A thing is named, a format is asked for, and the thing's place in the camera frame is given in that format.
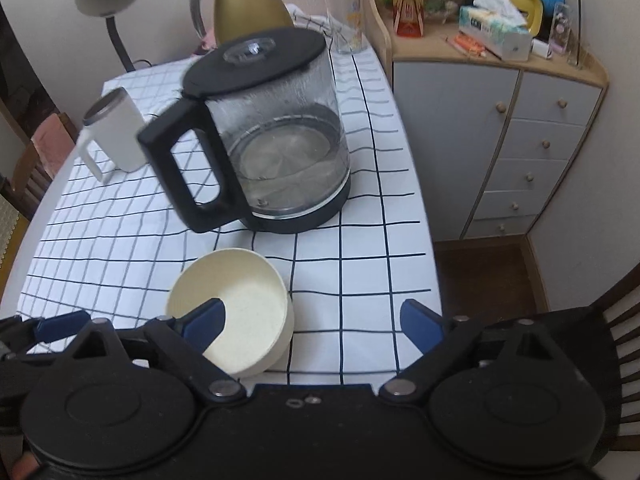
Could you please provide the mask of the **person's left hand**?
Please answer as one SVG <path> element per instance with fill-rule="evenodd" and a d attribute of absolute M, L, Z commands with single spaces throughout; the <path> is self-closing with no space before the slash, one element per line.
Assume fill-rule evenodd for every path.
<path fill-rule="evenodd" d="M 28 480 L 38 471 L 40 465 L 31 452 L 24 453 L 12 466 L 11 480 Z"/>

